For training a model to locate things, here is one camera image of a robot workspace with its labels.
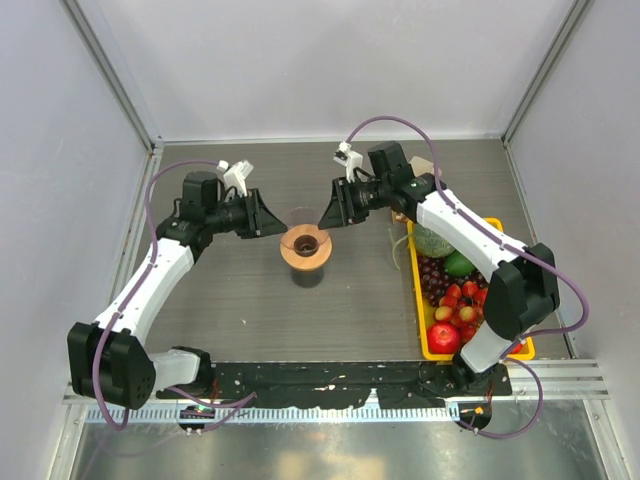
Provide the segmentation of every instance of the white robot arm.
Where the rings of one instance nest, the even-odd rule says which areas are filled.
[[[208,353],[174,347],[148,355],[144,344],[160,308],[214,234],[234,231],[240,238],[250,239],[286,232],[286,225],[267,209],[258,189],[246,188],[244,179],[251,170],[248,162],[241,162],[240,167],[226,170],[225,182],[213,172],[187,175],[179,210],[176,208],[157,228],[154,263],[151,264],[152,246],[107,309],[92,324],[76,323],[69,332],[71,384],[77,394],[95,397],[92,365],[98,340],[116,316],[100,352],[100,389],[105,401],[137,409],[153,392],[170,386],[201,391],[211,385],[213,372]],[[140,283],[143,275],[146,278]],[[122,308],[128,297],[131,300]]]
[[[341,144],[336,159],[343,160],[340,163],[344,165],[344,160],[355,155],[350,145]],[[368,155],[374,175],[361,180],[348,171],[347,176],[333,180],[331,201],[318,226],[335,228],[361,223],[370,210],[391,207],[445,238],[490,279],[485,323],[454,356],[454,379],[473,383],[490,372],[514,340],[559,306],[556,278],[502,246],[508,243],[521,248],[550,265],[555,264],[553,253],[541,243],[527,247],[494,229],[441,184],[448,199],[445,201],[433,175],[414,175],[397,142],[377,145]],[[460,215],[462,211],[483,224],[501,243],[496,244],[472,226]]]

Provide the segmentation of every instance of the red cherry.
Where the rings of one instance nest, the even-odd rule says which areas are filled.
[[[477,291],[478,285],[475,282],[464,282],[464,285],[462,285],[462,295],[467,298],[473,298]]]
[[[457,305],[458,305],[458,299],[455,298],[455,297],[450,297],[450,296],[447,295],[447,296],[442,297],[440,299],[440,306],[441,307],[450,307],[450,308],[455,309]]]
[[[484,302],[487,301],[487,294],[489,293],[488,288],[483,288],[482,290],[478,290],[473,294],[473,301],[478,305],[483,306]]]
[[[458,300],[458,304],[456,305],[456,308],[458,310],[464,308],[464,307],[468,307],[471,305],[471,302],[469,302],[469,300],[467,300],[466,298],[461,298],[460,300]]]
[[[460,327],[459,332],[462,343],[467,343],[476,334],[476,328],[472,325],[463,325],[462,327]]]
[[[457,313],[453,316],[449,323],[457,328],[462,328],[466,325],[462,320],[460,320],[460,317]]]
[[[484,311],[482,310],[482,307],[480,305],[474,305],[473,309],[476,311],[478,319],[484,318]]]
[[[449,288],[447,288],[446,295],[459,300],[462,298],[462,289],[458,285],[450,285]]]

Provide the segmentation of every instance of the white wall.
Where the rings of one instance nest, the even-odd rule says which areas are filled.
[[[591,301],[575,334],[640,446],[640,3],[596,1],[513,142],[539,238]],[[563,317],[577,318],[567,293]]]
[[[499,136],[572,1],[99,3],[163,137],[220,140]]]
[[[59,2],[5,4],[0,45],[0,476],[40,479],[145,153]]]

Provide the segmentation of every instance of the yellow plastic tray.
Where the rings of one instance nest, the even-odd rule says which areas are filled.
[[[503,232],[502,222],[497,218],[485,218],[485,221],[494,228]],[[413,233],[413,222],[407,222],[407,230],[409,234]],[[418,271],[418,253],[416,252],[416,244],[413,241],[413,235],[409,235],[409,250],[411,251],[411,271],[413,272],[413,288],[416,295],[416,308],[418,310],[418,328],[420,335],[420,345],[422,347],[422,355],[432,362],[451,362],[453,355],[431,353],[429,344],[427,343],[427,329],[435,323],[433,313],[435,308],[431,307],[422,297],[422,286],[420,285],[420,272]],[[531,360],[536,355],[533,346],[533,340],[527,338],[526,343],[522,346],[520,352],[509,355],[511,358],[518,360]]]

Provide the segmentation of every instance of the gray tabletop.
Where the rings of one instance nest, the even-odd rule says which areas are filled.
[[[371,145],[355,144],[361,152]],[[444,180],[456,195],[480,215],[500,218],[511,236],[530,242],[500,142],[438,145]],[[429,158],[420,142],[403,146],[408,158]],[[343,174],[331,160],[334,148],[333,143],[172,147],[165,150],[162,166],[189,158],[247,158],[256,167],[250,185],[259,188],[267,206],[285,220],[298,207],[322,214],[331,180]],[[155,220],[169,214],[191,170],[176,169],[158,182],[152,202]],[[389,229],[395,238],[406,233],[392,226],[385,210],[373,212],[364,224],[330,231],[333,253],[323,281],[312,289],[293,283],[280,255],[279,237],[214,237],[160,311],[147,340],[148,351],[188,345],[229,361],[421,358],[408,256],[405,248],[398,249],[398,271]],[[147,246],[145,236],[141,250]],[[557,325],[555,319],[546,323]],[[540,339],[537,350],[539,357],[567,356],[561,338]]]

